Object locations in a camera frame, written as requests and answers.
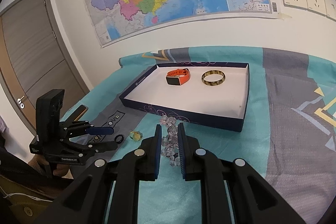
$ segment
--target silver screw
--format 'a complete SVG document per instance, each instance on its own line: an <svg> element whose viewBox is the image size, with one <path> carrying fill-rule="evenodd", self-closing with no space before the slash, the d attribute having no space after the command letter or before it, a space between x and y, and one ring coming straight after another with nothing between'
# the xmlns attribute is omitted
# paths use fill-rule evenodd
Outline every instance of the silver screw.
<svg viewBox="0 0 336 224"><path fill-rule="evenodd" d="M236 160L235 160L235 164L236 164L237 166L242 167L242 166L245 165L245 161L244 161L243 159L236 159Z"/></svg>
<svg viewBox="0 0 336 224"><path fill-rule="evenodd" d="M137 149L134 151L134 155L136 156L143 156L145 154L145 150L143 149Z"/></svg>
<svg viewBox="0 0 336 224"><path fill-rule="evenodd" d="M206 151L203 148L196 149L196 155L204 156Z"/></svg>
<svg viewBox="0 0 336 224"><path fill-rule="evenodd" d="M105 165L105 160L99 159L94 162L97 167L102 167Z"/></svg>

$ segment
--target yellow triangle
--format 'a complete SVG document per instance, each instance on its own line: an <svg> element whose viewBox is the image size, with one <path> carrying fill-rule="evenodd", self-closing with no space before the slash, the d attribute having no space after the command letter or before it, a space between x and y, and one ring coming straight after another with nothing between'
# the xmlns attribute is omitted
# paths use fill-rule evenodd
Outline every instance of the yellow triangle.
<svg viewBox="0 0 336 224"><path fill-rule="evenodd" d="M318 89L314 90L314 92L317 93L317 94L320 94L321 96L324 97L324 94L323 94L323 91L321 90L321 88L318 88Z"/></svg>

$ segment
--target orange watch strap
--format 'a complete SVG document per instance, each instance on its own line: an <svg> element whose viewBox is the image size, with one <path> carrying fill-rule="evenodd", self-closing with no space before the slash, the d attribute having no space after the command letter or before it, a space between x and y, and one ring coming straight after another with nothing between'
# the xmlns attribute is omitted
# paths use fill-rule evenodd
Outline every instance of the orange watch strap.
<svg viewBox="0 0 336 224"><path fill-rule="evenodd" d="M176 69L176 70L171 70L167 73L167 76L169 77L175 77L178 75L184 75L182 77L179 77L180 85L183 85L190 79L190 73L188 69Z"/></svg>

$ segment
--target watch face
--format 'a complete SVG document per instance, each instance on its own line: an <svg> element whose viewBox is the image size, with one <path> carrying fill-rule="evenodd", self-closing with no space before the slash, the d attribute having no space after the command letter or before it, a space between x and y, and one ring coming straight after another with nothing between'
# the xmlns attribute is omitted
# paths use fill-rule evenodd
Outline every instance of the watch face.
<svg viewBox="0 0 336 224"><path fill-rule="evenodd" d="M180 85L180 79L178 77L166 77L168 85Z"/></svg>

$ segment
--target smartphone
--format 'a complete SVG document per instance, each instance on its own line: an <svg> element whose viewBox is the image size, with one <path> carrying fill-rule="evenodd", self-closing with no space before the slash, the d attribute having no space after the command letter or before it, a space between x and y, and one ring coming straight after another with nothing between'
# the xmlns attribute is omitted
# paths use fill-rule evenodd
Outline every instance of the smartphone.
<svg viewBox="0 0 336 224"><path fill-rule="evenodd" d="M85 105L80 105L74 112L70 114L68 117L67 121L78 121L84 113L88 110L89 108Z"/></svg>

